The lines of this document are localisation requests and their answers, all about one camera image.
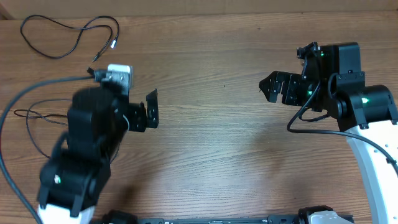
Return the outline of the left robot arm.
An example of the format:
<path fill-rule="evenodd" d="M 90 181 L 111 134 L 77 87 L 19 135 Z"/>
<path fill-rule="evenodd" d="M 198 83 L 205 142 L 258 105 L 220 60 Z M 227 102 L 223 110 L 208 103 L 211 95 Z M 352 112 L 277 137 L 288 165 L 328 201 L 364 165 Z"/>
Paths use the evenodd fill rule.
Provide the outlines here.
<path fill-rule="evenodd" d="M 43 223 L 91 221 L 124 135 L 158 127 L 158 91 L 137 104 L 105 88 L 85 88 L 74 94 L 67 118 L 68 131 L 40 171 L 38 214 Z"/>

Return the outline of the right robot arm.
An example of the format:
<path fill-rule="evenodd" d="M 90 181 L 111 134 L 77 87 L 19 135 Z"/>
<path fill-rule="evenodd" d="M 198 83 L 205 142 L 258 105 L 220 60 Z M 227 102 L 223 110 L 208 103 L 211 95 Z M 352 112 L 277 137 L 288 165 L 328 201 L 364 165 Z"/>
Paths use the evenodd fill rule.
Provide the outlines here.
<path fill-rule="evenodd" d="M 397 106 L 384 85 L 367 86 L 356 42 L 297 49 L 301 73 L 274 71 L 259 82 L 272 103 L 334 118 L 357 162 L 373 223 L 397 222 Z"/>

